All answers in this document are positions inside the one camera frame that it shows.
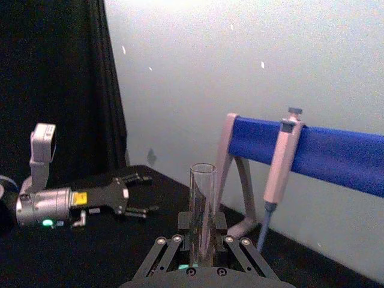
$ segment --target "black table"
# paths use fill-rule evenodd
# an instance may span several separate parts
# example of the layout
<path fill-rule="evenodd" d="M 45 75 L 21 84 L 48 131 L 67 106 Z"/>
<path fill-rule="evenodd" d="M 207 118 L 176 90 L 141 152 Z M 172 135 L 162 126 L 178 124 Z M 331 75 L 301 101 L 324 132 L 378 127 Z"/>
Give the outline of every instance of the black table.
<path fill-rule="evenodd" d="M 188 187 L 146 166 L 70 184 L 74 190 L 93 187 L 133 172 L 153 177 L 154 183 L 130 188 L 129 206 L 159 205 L 157 215 L 125 221 L 92 215 L 80 230 L 14 228 L 0 238 L 0 286 L 118 287 L 131 280 L 155 239 L 177 233 L 178 212 L 188 210 Z M 242 218 L 233 210 L 223 211 L 229 226 Z M 256 243 L 258 234 L 256 229 L 247 236 Z M 281 280 L 296 287 L 382 287 L 272 231 L 263 256 Z"/>

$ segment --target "blue padded bar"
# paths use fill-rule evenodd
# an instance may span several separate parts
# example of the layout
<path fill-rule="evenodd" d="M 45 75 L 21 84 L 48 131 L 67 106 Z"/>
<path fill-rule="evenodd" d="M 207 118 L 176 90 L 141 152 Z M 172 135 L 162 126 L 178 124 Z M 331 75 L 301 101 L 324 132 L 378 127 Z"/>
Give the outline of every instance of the blue padded bar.
<path fill-rule="evenodd" d="M 271 164 L 279 130 L 279 122 L 237 117 L 229 153 Z M 384 197 L 384 136 L 304 127 L 292 171 Z"/>

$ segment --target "white backdrop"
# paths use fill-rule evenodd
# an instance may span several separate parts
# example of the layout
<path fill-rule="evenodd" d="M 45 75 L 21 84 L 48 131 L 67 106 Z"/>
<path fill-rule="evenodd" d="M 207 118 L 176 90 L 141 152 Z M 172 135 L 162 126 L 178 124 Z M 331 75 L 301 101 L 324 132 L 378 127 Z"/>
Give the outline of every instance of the white backdrop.
<path fill-rule="evenodd" d="M 188 184 L 226 113 L 384 134 L 383 1 L 106 0 L 131 164 Z M 258 216 L 269 166 L 253 163 Z M 224 203 L 243 211 L 231 168 Z M 384 199 L 292 173 L 271 227 L 384 283 Z"/>

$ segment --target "yellow warning label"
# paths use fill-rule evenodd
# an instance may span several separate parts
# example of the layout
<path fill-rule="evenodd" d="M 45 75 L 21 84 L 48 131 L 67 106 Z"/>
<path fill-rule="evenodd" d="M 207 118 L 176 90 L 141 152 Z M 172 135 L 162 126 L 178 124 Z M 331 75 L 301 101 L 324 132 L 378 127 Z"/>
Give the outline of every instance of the yellow warning label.
<path fill-rule="evenodd" d="M 73 205 L 85 205 L 86 204 L 86 192 L 73 193 Z"/>

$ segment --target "clear glass tube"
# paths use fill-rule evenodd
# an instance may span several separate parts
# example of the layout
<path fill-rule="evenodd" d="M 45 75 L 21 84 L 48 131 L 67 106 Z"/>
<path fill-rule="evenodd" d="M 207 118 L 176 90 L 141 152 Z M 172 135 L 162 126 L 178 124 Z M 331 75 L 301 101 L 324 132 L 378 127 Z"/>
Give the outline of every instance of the clear glass tube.
<path fill-rule="evenodd" d="M 201 163 L 190 170 L 190 266 L 213 266 L 216 167 Z"/>

